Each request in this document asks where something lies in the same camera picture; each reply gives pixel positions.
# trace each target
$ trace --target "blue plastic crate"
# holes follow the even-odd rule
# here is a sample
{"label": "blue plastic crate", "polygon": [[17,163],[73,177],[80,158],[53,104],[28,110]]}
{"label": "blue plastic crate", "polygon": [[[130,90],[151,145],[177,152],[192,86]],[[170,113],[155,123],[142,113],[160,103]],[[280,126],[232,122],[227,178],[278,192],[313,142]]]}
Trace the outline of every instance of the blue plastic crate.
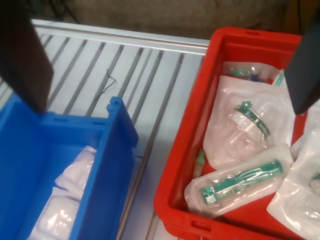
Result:
{"label": "blue plastic crate", "polygon": [[108,118],[34,114],[18,96],[0,112],[0,239],[25,240],[55,179],[86,146],[97,149],[70,240],[113,240],[133,168],[138,135],[121,98]]}

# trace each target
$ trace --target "red plastic crate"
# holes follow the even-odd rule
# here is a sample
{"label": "red plastic crate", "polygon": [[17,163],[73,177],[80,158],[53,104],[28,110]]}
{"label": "red plastic crate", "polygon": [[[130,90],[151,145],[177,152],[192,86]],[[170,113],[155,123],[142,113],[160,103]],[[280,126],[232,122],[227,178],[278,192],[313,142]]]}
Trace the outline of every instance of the red plastic crate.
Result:
{"label": "red plastic crate", "polygon": [[[203,146],[223,62],[258,62],[284,69],[301,38],[234,27],[221,28],[213,34],[154,199],[155,211],[172,235],[187,240],[299,238],[268,214],[266,208],[274,194],[219,218],[207,219],[188,212],[184,191]],[[296,117],[293,143],[302,135],[305,121],[306,116]],[[202,173],[212,171],[206,162]]]}

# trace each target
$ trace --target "crate handle slot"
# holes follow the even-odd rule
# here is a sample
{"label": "crate handle slot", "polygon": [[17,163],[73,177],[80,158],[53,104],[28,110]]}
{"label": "crate handle slot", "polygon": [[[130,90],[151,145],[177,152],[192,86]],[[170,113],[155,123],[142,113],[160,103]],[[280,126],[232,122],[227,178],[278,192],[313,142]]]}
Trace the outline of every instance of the crate handle slot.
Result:
{"label": "crate handle slot", "polygon": [[105,122],[98,122],[98,121],[94,121],[92,124],[93,125],[102,125],[102,126],[106,125]]}
{"label": "crate handle slot", "polygon": [[259,36],[260,32],[258,31],[245,31],[246,34]]}
{"label": "crate handle slot", "polygon": [[57,121],[57,122],[66,122],[67,121],[66,118],[54,118],[53,120]]}
{"label": "crate handle slot", "polygon": [[200,229],[202,231],[204,230],[204,231],[209,232],[209,233],[212,230],[212,226],[211,225],[206,224],[204,222],[200,222],[198,220],[194,220],[194,219],[191,220],[191,226],[196,228],[196,229]]}

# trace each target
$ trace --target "white packaged item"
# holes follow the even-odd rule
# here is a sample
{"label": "white packaged item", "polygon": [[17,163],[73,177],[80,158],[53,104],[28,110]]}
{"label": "white packaged item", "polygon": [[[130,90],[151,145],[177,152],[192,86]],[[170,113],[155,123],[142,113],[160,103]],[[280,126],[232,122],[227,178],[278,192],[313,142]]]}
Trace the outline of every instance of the white packaged item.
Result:
{"label": "white packaged item", "polygon": [[76,194],[53,187],[28,240],[68,240],[79,205]]}
{"label": "white packaged item", "polygon": [[59,187],[77,194],[81,199],[96,152],[97,151],[94,148],[86,146],[76,157],[74,162],[55,180],[55,183]]}
{"label": "white packaged item", "polygon": [[212,219],[277,191],[292,163],[288,145],[280,144],[245,163],[193,179],[184,198],[191,213]]}
{"label": "white packaged item", "polygon": [[295,119],[288,89],[221,76],[203,140],[209,164],[229,168],[266,148],[290,145]]}
{"label": "white packaged item", "polygon": [[309,134],[317,129],[320,129],[320,100],[309,108],[303,135],[290,148],[293,160],[298,158],[299,152],[304,147]]}
{"label": "white packaged item", "polygon": [[308,135],[266,210],[302,238],[320,240],[320,130]]}
{"label": "white packaged item", "polygon": [[232,75],[253,82],[275,80],[280,71],[274,66],[260,62],[225,61],[223,75]]}

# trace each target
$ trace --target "metal slatted table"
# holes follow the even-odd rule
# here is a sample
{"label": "metal slatted table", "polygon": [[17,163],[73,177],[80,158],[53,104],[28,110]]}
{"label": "metal slatted table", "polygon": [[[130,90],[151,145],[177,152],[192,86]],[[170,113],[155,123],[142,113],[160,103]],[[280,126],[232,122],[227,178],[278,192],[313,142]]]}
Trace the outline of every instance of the metal slatted table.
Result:
{"label": "metal slatted table", "polygon": [[[118,96],[138,132],[117,239],[176,240],[155,214],[153,199],[209,41],[42,20],[33,24],[54,69],[48,110],[104,118],[110,98]],[[0,81],[0,107],[12,93]]]}

